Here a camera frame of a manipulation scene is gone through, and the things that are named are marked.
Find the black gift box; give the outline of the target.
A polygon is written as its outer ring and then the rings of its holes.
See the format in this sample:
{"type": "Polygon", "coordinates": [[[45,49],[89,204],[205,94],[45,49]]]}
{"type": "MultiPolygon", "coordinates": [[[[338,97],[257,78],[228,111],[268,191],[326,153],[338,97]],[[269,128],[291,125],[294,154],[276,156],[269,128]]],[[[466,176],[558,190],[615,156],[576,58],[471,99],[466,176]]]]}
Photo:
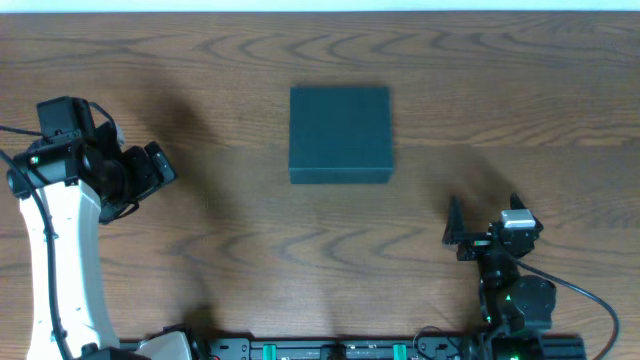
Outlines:
{"type": "Polygon", "coordinates": [[[385,86],[290,89],[293,184],[385,184],[394,171],[391,92],[385,86]]]}

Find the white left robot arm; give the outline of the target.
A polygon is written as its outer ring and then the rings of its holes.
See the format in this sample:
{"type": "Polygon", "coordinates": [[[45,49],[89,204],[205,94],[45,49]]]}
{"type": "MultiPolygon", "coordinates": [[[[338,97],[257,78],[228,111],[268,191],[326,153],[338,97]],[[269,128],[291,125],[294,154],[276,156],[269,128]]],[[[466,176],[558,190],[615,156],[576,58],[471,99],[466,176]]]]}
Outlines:
{"type": "Polygon", "coordinates": [[[137,208],[175,178],[155,144],[121,149],[119,128],[45,121],[40,138],[10,159],[7,180],[19,201],[31,251],[30,359],[191,359],[182,330],[126,348],[106,305],[99,227],[137,208]]]}

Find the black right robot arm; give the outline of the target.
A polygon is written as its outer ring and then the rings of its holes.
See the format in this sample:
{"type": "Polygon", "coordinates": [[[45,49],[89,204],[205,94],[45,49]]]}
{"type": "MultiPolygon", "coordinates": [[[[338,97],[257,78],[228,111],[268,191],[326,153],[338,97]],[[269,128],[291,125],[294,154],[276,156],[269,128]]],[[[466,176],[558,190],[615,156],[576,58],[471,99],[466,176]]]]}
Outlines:
{"type": "Polygon", "coordinates": [[[518,261],[534,250],[543,229],[516,194],[484,232],[468,231],[458,198],[450,200],[442,242],[457,247],[459,261],[478,265],[481,312],[496,336],[536,336],[551,328],[555,285],[518,270],[518,261]]]}

